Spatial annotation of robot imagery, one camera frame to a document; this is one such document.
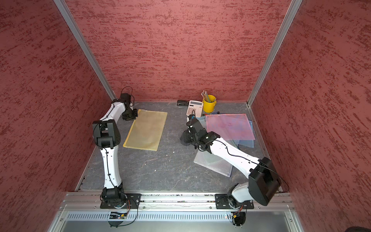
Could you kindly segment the dark grey cloth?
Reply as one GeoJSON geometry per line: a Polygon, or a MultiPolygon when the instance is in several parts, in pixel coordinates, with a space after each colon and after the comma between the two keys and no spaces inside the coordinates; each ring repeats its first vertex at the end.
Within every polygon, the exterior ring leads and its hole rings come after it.
{"type": "Polygon", "coordinates": [[[180,142],[184,146],[193,145],[192,135],[189,130],[183,131],[183,134],[180,137],[180,142]]]}

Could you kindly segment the yellow mesh document bag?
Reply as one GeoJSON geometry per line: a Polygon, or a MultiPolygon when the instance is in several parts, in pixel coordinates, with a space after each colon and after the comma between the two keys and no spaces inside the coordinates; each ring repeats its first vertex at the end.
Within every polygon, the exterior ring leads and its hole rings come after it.
{"type": "Polygon", "coordinates": [[[139,109],[123,147],[157,151],[167,115],[167,112],[139,109]]]}

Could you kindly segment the pink mesh document bag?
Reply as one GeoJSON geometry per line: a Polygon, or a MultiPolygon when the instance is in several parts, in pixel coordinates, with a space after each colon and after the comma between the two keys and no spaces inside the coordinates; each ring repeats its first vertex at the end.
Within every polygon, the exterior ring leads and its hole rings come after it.
{"type": "Polygon", "coordinates": [[[206,129],[224,140],[239,140],[252,135],[246,114],[206,115],[206,129]]]}

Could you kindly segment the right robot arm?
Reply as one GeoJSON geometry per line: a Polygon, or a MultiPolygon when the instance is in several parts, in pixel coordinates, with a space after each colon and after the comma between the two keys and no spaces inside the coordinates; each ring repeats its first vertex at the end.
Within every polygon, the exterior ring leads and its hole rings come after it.
{"type": "Polygon", "coordinates": [[[231,208],[238,209],[244,202],[255,201],[267,206],[282,184],[273,162],[250,156],[230,145],[219,134],[208,132],[196,119],[189,119],[187,129],[180,140],[185,146],[193,145],[201,152],[208,152],[222,158],[237,168],[248,179],[247,182],[231,187],[222,199],[227,200],[231,208]]]}

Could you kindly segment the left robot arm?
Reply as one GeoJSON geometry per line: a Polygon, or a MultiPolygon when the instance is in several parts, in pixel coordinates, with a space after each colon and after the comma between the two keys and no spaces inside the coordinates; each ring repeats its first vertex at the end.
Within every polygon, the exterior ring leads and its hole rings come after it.
{"type": "Polygon", "coordinates": [[[118,166],[118,147],[121,134],[117,121],[130,111],[130,100],[115,99],[108,112],[92,123],[93,140],[100,149],[104,167],[104,185],[101,193],[101,208],[124,208],[128,206],[118,166]]]}

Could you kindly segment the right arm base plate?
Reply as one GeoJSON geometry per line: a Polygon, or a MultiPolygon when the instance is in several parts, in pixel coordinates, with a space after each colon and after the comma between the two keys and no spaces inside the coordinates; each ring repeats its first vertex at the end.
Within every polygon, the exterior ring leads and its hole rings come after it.
{"type": "Polygon", "coordinates": [[[232,209],[237,210],[242,207],[242,209],[254,209],[253,201],[244,201],[243,203],[238,202],[232,196],[227,194],[216,194],[215,205],[217,209],[232,209]]]}

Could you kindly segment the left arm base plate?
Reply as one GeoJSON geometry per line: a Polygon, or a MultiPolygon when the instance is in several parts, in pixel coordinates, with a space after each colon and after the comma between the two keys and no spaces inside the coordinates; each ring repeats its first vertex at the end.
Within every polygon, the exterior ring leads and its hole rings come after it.
{"type": "Polygon", "coordinates": [[[126,193],[123,199],[102,200],[100,209],[137,209],[142,195],[140,193],[126,193]]]}

